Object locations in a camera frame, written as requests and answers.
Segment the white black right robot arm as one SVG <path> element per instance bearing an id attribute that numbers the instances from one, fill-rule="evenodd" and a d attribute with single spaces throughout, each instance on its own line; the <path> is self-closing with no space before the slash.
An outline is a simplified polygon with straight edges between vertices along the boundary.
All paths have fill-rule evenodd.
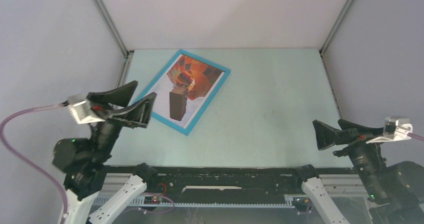
<path id="1" fill-rule="evenodd" d="M 333 155 L 350 159 L 369 201 L 375 204 L 368 210 L 372 223 L 423 223 L 424 168 L 412 161 L 387 166 L 381 153 L 386 142 L 423 140 L 414 134 L 408 118 L 388 117 L 381 128 L 344 119 L 338 121 L 338 128 L 319 120 L 312 124 L 318 150 L 340 145 L 342 149 Z"/>

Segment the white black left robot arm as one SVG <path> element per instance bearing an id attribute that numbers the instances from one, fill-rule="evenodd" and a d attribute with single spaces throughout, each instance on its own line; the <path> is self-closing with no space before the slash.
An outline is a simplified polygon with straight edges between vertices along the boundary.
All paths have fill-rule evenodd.
<path id="1" fill-rule="evenodd" d="M 131 81 L 105 92 L 69 97 L 64 106 L 78 124 L 90 127 L 89 138 L 57 142 L 53 165 L 65 174 L 64 223 L 112 223 L 128 204 L 158 186 L 157 171 L 146 163 L 135 167 L 125 184 L 97 211 L 91 207 L 103 188 L 112 149 L 123 128 L 146 128 L 156 93 L 131 102 L 138 82 Z"/>

